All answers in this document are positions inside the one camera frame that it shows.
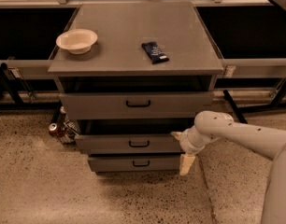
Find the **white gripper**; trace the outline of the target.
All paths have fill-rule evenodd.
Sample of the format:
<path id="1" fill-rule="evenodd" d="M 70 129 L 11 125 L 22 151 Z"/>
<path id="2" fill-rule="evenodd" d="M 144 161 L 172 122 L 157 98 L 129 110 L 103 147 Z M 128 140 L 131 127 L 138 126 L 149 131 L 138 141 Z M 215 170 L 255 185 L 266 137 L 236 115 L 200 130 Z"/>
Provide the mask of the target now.
<path id="1" fill-rule="evenodd" d="M 183 133 L 171 132 L 171 135 L 179 140 L 180 147 L 185 152 L 180 155 L 179 174 L 186 175 L 195 161 L 193 154 L 199 153 L 208 143 L 208 139 L 195 127 L 186 129 Z"/>

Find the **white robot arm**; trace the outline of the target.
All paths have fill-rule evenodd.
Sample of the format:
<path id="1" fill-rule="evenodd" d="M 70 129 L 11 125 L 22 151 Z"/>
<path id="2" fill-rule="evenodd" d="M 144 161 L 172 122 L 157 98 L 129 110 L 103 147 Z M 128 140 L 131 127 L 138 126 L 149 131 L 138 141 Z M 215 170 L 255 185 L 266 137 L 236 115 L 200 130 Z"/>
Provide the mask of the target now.
<path id="1" fill-rule="evenodd" d="M 196 154 L 206 145 L 228 139 L 272 160 L 267 180 L 261 224 L 286 224 L 286 131 L 234 121 L 227 113 L 202 111 L 194 125 L 183 132 L 172 132 L 183 153 L 179 173 L 189 173 Z"/>

